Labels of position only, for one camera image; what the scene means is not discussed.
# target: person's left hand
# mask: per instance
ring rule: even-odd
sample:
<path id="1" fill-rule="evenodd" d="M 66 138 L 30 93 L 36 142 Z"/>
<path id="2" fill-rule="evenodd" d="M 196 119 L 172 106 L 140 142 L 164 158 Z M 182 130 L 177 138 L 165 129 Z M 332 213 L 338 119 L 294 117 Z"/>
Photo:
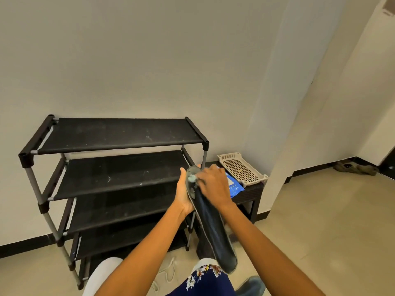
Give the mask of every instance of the person's left hand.
<path id="1" fill-rule="evenodd" d="M 177 190 L 175 193 L 174 202 L 177 203 L 183 210 L 185 216 L 187 216 L 190 212 L 194 210 L 194 207 L 189 200 L 188 193 L 186 192 L 185 186 L 185 178 L 186 178 L 186 171 L 184 168 L 180 168 L 181 175 L 180 179 L 177 182 Z"/>

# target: person's right arm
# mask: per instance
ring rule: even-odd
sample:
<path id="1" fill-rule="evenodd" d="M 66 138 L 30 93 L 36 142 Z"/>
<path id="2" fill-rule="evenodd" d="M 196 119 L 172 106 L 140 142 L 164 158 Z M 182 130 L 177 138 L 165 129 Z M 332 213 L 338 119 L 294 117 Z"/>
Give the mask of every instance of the person's right arm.
<path id="1" fill-rule="evenodd" d="M 212 165 L 196 176 L 202 193 L 229 224 L 272 296 L 324 295 L 231 200 L 223 168 Z"/>

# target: forearm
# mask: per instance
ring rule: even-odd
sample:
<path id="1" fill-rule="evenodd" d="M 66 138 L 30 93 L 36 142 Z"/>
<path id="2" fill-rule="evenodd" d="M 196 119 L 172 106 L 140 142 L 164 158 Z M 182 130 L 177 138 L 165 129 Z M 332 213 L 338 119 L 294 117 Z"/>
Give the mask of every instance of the forearm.
<path id="1" fill-rule="evenodd" d="M 106 279 L 95 296 L 145 296 L 184 218 L 182 208 L 174 202 L 152 231 Z"/>
<path id="2" fill-rule="evenodd" d="M 273 296 L 324 295 L 234 203 L 220 210 Z"/>

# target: floral clothing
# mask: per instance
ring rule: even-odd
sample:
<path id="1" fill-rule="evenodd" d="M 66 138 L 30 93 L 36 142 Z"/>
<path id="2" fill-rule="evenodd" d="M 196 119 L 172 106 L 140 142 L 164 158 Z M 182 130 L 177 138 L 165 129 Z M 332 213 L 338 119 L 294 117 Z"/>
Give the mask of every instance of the floral clothing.
<path id="1" fill-rule="evenodd" d="M 178 288 L 168 294 L 168 296 L 179 295 L 233 296 L 236 293 L 228 276 L 220 266 L 203 265 L 193 271 Z"/>

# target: floor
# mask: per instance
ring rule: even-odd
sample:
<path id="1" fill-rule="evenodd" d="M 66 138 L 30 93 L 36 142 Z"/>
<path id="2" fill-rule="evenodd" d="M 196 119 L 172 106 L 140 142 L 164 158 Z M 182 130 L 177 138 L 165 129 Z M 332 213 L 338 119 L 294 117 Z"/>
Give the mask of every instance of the floor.
<path id="1" fill-rule="evenodd" d="M 327 295 L 393 295 L 395 181 L 333 169 L 298 176 L 256 225 Z M 189 252 L 167 254 L 162 266 L 176 258 L 174 279 L 168 284 L 160 274 L 159 292 L 149 295 L 165 295 L 185 280 L 198 260 L 196 242 Z M 230 280 L 238 287 L 256 271 L 240 244 L 234 247 L 239 265 Z M 0 287 L 10 296 L 82 294 L 55 245 L 1 259 Z"/>

